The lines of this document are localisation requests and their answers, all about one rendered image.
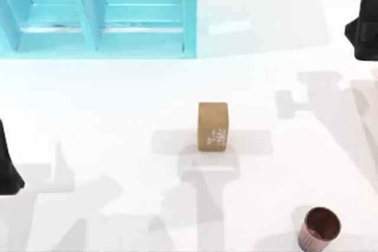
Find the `brown wooden block clock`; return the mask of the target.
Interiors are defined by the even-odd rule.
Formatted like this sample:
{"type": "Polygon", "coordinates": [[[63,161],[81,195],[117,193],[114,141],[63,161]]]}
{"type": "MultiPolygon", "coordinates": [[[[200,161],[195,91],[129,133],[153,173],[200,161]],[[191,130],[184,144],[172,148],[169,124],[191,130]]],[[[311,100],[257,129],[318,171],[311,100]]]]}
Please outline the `brown wooden block clock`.
{"type": "Polygon", "coordinates": [[[226,102],[199,102],[197,147],[202,152],[224,152],[229,132],[226,102]]]}

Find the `brown ribbed cup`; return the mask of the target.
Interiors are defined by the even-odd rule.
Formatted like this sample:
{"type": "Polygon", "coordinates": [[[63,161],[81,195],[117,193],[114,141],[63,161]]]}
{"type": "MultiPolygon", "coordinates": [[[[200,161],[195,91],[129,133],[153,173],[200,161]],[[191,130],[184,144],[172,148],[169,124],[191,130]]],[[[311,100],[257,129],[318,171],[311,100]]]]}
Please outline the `brown ribbed cup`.
{"type": "Polygon", "coordinates": [[[313,207],[305,215],[298,233],[303,252],[323,252],[341,231],[338,216],[327,207],[313,207]]]}

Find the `light blue rack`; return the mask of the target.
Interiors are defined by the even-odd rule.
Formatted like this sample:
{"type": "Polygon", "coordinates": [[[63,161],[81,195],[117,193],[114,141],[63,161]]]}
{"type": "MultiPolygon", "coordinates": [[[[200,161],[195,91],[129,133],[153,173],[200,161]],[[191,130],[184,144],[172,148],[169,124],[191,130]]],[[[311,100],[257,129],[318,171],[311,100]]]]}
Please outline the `light blue rack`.
{"type": "Polygon", "coordinates": [[[194,58],[197,0],[0,0],[0,58],[194,58]]]}

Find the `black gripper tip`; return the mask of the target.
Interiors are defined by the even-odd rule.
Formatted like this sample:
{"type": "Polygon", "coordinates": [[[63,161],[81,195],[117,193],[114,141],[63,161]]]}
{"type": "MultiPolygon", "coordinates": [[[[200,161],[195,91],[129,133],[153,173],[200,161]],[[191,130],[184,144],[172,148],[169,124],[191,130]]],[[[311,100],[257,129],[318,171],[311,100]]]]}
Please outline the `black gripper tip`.
{"type": "Polygon", "coordinates": [[[0,196],[15,195],[25,186],[25,181],[12,163],[6,142],[4,126],[0,119],[0,196]]]}

